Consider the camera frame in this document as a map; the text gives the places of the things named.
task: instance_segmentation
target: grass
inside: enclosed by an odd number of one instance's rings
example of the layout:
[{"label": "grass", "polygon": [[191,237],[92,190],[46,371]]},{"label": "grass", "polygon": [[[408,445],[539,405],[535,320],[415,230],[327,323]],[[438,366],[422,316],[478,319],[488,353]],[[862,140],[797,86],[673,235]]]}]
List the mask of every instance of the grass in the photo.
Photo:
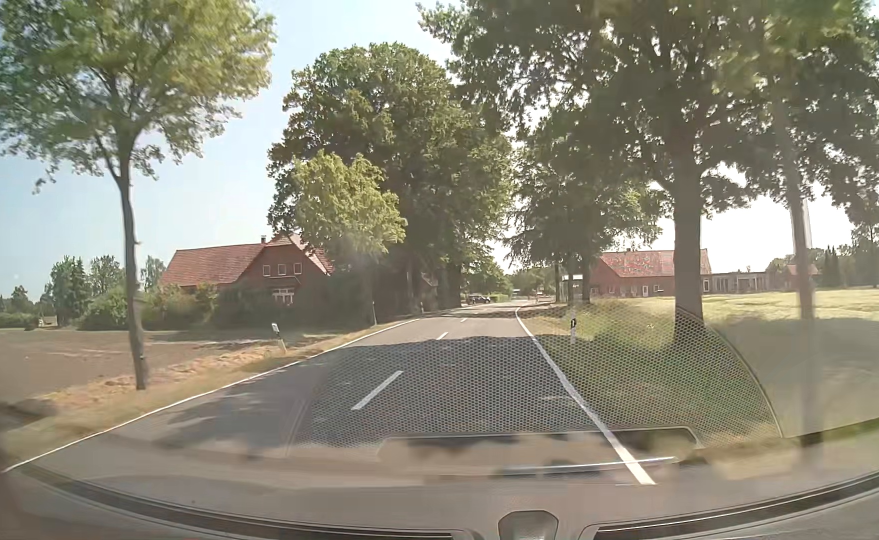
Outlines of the grass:
[{"label": "grass", "polygon": [[[879,289],[819,291],[817,321],[794,293],[703,297],[708,331],[674,340],[673,299],[524,309],[538,336],[612,427],[693,428],[707,445],[879,418]],[[817,408],[810,408],[809,401]]]},{"label": "grass", "polygon": [[9,464],[27,460],[146,412],[304,360],[387,326],[304,340],[285,354],[278,344],[268,344],[170,365],[152,371],[144,391],[135,390],[131,375],[122,375],[37,396],[38,402],[52,406],[56,414],[1,431],[0,449]]}]

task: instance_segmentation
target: window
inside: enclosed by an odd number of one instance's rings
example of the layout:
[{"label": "window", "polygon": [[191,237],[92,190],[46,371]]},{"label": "window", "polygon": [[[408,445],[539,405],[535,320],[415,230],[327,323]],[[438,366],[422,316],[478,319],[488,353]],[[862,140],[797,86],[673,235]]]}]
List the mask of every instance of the window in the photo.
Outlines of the window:
[{"label": "window", "polygon": [[272,299],[277,304],[282,304],[283,306],[292,306],[293,297],[295,294],[295,289],[293,289],[292,287],[281,287],[278,289],[272,289]]}]

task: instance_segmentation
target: roof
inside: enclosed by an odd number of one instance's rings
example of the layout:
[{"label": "roof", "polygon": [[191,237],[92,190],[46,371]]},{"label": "roof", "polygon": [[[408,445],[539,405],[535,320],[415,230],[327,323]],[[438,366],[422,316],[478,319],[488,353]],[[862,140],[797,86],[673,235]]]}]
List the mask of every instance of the roof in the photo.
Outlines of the roof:
[{"label": "roof", "polygon": [[[294,245],[299,248],[299,251],[306,252],[308,251],[308,244],[303,241],[302,237],[299,234],[278,234],[276,238],[270,240],[266,243],[267,246],[287,246]],[[329,261],[329,258],[326,256],[326,252],[323,248],[313,248],[313,252],[310,252],[309,259],[316,265],[316,268],[319,269],[324,274],[332,274],[333,273],[333,263]]]},{"label": "roof", "polygon": [[[787,264],[786,271],[790,273],[791,276],[797,275],[797,265],[796,264]],[[816,264],[812,262],[809,264],[809,275],[810,276],[819,276],[820,269],[816,267]]]},{"label": "roof", "polygon": [[[600,259],[621,278],[659,278],[674,275],[673,250],[607,251]],[[699,274],[712,274],[710,255],[699,250]]]},{"label": "roof", "polygon": [[[294,245],[300,251],[306,250],[306,245],[298,234],[278,234],[266,243],[176,250],[159,282],[181,287],[203,283],[216,286],[232,284],[240,279],[264,248],[283,245]],[[333,265],[322,249],[316,248],[308,258],[322,273],[328,275],[333,272]]]}]

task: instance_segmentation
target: building wall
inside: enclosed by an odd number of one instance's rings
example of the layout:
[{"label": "building wall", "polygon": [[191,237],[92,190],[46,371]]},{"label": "building wall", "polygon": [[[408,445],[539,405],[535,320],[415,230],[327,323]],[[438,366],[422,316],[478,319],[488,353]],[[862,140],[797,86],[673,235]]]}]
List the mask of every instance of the building wall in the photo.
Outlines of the building wall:
[{"label": "building wall", "polygon": [[[263,276],[263,265],[269,266],[269,276]],[[278,276],[278,264],[286,265],[286,276]],[[294,274],[294,264],[302,265],[302,273]],[[328,276],[313,264],[296,246],[266,246],[260,251],[249,268],[242,273],[239,282],[263,289],[300,289],[321,284]]]},{"label": "building wall", "polygon": [[[618,297],[624,294],[625,296],[643,296],[643,286],[649,288],[649,296],[674,296],[676,294],[673,276],[621,277],[602,259],[597,261],[596,266],[589,273],[589,283],[592,289],[591,296],[596,296],[593,294],[594,292],[598,292],[600,297]],[[655,291],[656,286],[662,290]]]}]

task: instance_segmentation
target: low building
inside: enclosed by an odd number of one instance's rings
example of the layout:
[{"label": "low building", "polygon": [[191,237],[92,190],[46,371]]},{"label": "low building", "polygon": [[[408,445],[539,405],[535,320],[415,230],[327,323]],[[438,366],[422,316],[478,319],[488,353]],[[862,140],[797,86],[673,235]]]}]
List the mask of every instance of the low building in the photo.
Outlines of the low building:
[{"label": "low building", "polygon": [[771,290],[770,276],[766,272],[726,272],[709,276],[709,290],[716,294],[750,293]]},{"label": "low building", "polygon": [[[710,292],[710,254],[699,250],[703,292]],[[589,274],[589,293],[596,297],[675,296],[673,250],[607,251]]]},{"label": "low building", "polygon": [[278,304],[290,306],[303,289],[320,285],[333,272],[322,249],[308,250],[298,234],[278,234],[259,243],[176,250],[160,277],[161,285],[195,290],[244,284],[267,289]]}]

